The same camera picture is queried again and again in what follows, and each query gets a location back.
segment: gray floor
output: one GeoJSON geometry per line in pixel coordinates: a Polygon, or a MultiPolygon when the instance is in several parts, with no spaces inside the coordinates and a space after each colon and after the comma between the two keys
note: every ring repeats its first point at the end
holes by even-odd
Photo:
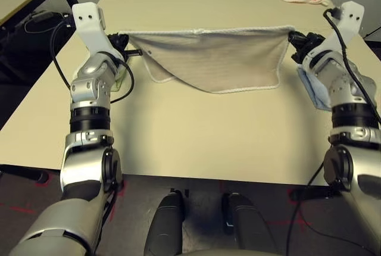
{"type": "MultiPolygon", "coordinates": [[[[170,188],[189,189],[189,213],[183,224],[183,252],[208,248],[236,248],[233,237],[221,228],[222,192],[249,197],[270,226],[279,251],[285,240],[294,204],[288,190],[295,186],[218,180],[124,176],[125,190],[104,227],[99,255],[142,255],[155,209],[170,188]]],[[[4,174],[0,178],[0,255],[7,255],[38,214],[60,198],[58,176],[47,186],[4,174]]],[[[342,198],[303,204],[307,221],[316,229],[370,246],[356,216],[342,198]]],[[[350,244],[316,235],[298,220],[292,235],[291,255],[369,255],[350,244]]]]}

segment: beige towel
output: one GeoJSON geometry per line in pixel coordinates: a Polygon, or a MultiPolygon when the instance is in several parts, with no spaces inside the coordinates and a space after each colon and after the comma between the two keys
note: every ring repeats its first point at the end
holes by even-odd
{"type": "Polygon", "coordinates": [[[211,93],[272,89],[291,26],[178,32],[120,32],[143,50],[152,79],[178,78],[211,93]]]}

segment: black cable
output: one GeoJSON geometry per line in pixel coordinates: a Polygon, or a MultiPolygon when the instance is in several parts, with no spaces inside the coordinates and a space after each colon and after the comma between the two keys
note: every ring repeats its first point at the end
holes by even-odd
{"type": "Polygon", "coordinates": [[[378,27],[376,30],[374,30],[374,31],[371,31],[369,34],[366,34],[364,37],[363,37],[363,39],[365,39],[365,38],[367,38],[367,37],[369,37],[370,35],[372,35],[373,33],[376,33],[378,30],[380,30],[381,29],[381,26],[380,27],[378,27]]]}
{"type": "Polygon", "coordinates": [[[131,68],[129,67],[129,65],[128,65],[125,61],[123,61],[123,60],[119,60],[119,59],[118,59],[118,62],[119,62],[121,65],[123,65],[123,66],[126,68],[126,70],[129,72],[129,74],[130,74],[130,78],[131,78],[131,85],[130,85],[130,89],[129,89],[129,91],[127,91],[126,94],[124,94],[123,96],[121,96],[121,97],[119,97],[119,98],[117,98],[117,99],[112,100],[110,103],[115,103],[115,102],[121,101],[123,98],[129,96],[130,93],[131,93],[132,90],[133,90],[134,85],[135,85],[135,79],[134,79],[134,77],[133,77],[133,73],[132,73],[131,68]]]}
{"type": "Polygon", "coordinates": [[[108,218],[108,216],[111,213],[111,210],[113,210],[113,207],[114,207],[114,205],[115,205],[115,203],[117,201],[117,196],[118,196],[118,189],[115,188],[114,189],[114,193],[113,193],[113,197],[111,198],[111,201],[110,201],[110,203],[107,206],[106,212],[103,215],[103,218],[102,218],[102,227],[103,227],[103,225],[105,225],[105,223],[107,221],[107,218],[108,218]]]}
{"type": "Polygon", "coordinates": [[[316,230],[316,229],[313,228],[310,224],[308,224],[308,222],[305,220],[304,215],[303,215],[303,211],[302,211],[302,207],[300,207],[300,209],[299,209],[299,213],[300,213],[300,216],[301,216],[302,219],[303,219],[304,224],[307,225],[307,227],[308,227],[309,229],[311,229],[313,232],[315,232],[316,234],[319,234],[319,235],[321,235],[321,236],[325,236],[325,237],[328,237],[328,238],[333,238],[333,239],[336,239],[336,240],[340,240],[340,241],[344,241],[344,242],[350,243],[350,244],[352,244],[352,245],[355,245],[355,246],[358,246],[358,247],[362,248],[363,250],[367,251],[367,252],[370,253],[371,255],[376,256],[376,254],[373,253],[372,250],[370,250],[369,248],[366,248],[365,246],[363,246],[363,245],[361,245],[361,244],[358,244],[358,243],[356,243],[356,242],[354,242],[354,241],[347,240],[347,239],[345,239],[345,238],[341,238],[341,237],[338,237],[338,236],[333,236],[333,235],[325,234],[325,233],[323,233],[323,232],[320,232],[320,231],[316,230]]]}
{"type": "Polygon", "coordinates": [[[349,75],[354,80],[354,82],[356,83],[356,85],[358,86],[358,88],[360,88],[360,91],[364,95],[366,102],[369,104],[369,106],[371,107],[371,109],[373,111],[373,114],[376,116],[378,123],[381,124],[381,117],[380,117],[379,113],[377,112],[376,106],[374,106],[373,101],[371,100],[371,98],[369,97],[368,93],[364,89],[363,85],[361,84],[361,82],[359,81],[359,79],[353,73],[351,67],[349,66],[348,58],[346,56],[346,45],[345,45],[345,42],[343,40],[343,37],[341,36],[340,31],[336,27],[334,22],[327,15],[327,13],[332,13],[332,11],[333,11],[332,9],[325,10],[324,13],[323,13],[323,17],[328,21],[328,23],[331,25],[331,27],[335,31],[336,35],[338,36],[338,39],[339,39],[339,42],[340,42],[340,46],[341,46],[341,51],[342,51],[343,62],[344,62],[345,68],[348,71],[349,75]]]}
{"type": "Polygon", "coordinates": [[[295,222],[295,218],[296,218],[296,215],[298,213],[298,210],[302,204],[302,199],[304,197],[304,194],[305,194],[305,191],[308,189],[308,187],[312,184],[312,182],[314,181],[314,179],[316,178],[316,176],[319,174],[319,172],[321,171],[321,169],[323,168],[323,163],[319,166],[319,168],[316,170],[316,172],[314,173],[314,175],[312,176],[312,178],[308,181],[308,183],[304,186],[304,189],[301,193],[301,195],[299,196],[299,199],[298,199],[298,202],[296,203],[296,206],[295,206],[295,209],[293,210],[293,213],[292,213],[292,217],[291,217],[291,221],[290,221],[290,225],[288,227],[288,232],[287,232],[287,240],[286,240],[286,256],[289,256],[289,251],[290,251],[290,242],[291,242],[291,233],[292,233],[292,228],[293,228],[293,224],[295,222]]]}
{"type": "Polygon", "coordinates": [[[53,62],[54,62],[54,65],[55,65],[55,68],[57,69],[58,73],[60,74],[63,82],[65,83],[66,87],[70,90],[70,84],[69,82],[67,81],[64,73],[62,72],[61,68],[60,68],[60,65],[58,64],[58,61],[55,57],[55,53],[54,53],[54,42],[55,42],[55,37],[57,35],[57,32],[59,31],[60,28],[62,28],[63,26],[66,25],[66,21],[62,21],[60,22],[53,30],[52,32],[52,35],[50,37],[50,43],[49,43],[49,51],[50,51],[50,56],[52,57],[53,59],[53,62]]]}

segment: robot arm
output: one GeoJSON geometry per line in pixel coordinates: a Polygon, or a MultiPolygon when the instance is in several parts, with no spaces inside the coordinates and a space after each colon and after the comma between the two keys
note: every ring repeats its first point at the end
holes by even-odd
{"type": "Polygon", "coordinates": [[[33,223],[11,255],[94,255],[105,223],[123,187],[118,152],[112,147],[110,90],[118,75],[121,52],[105,35],[102,11],[94,3],[73,7],[77,33],[90,57],[70,86],[70,134],[61,168],[61,201],[33,223]]]}
{"type": "MultiPolygon", "coordinates": [[[[358,33],[364,8],[346,2],[332,11],[343,41],[358,33]]],[[[381,132],[379,121],[362,91],[351,77],[341,51],[338,36],[333,32],[327,39],[309,33],[289,35],[296,48],[292,58],[303,69],[316,76],[326,87],[332,108],[329,142],[331,148],[324,158],[324,178],[343,192],[344,197],[359,212],[373,236],[381,240],[381,132]]],[[[350,69],[361,82],[374,106],[376,84],[363,76],[356,65],[348,61],[350,69]]]]}

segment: white bracket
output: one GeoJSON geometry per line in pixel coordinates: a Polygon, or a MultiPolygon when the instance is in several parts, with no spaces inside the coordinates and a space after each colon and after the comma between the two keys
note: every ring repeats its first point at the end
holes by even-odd
{"type": "MultiPolygon", "coordinates": [[[[337,27],[347,45],[351,39],[357,35],[364,16],[364,7],[353,1],[345,2],[341,5],[341,16],[337,21],[337,27]]],[[[341,52],[341,45],[337,34],[333,31],[319,46],[311,50],[303,60],[303,68],[309,72],[311,60],[323,51],[341,52]]]]}
{"type": "Polygon", "coordinates": [[[90,56],[97,52],[104,51],[123,60],[121,53],[113,48],[104,32],[106,25],[103,11],[96,3],[87,2],[75,4],[72,10],[77,34],[88,48],[90,56]]]}

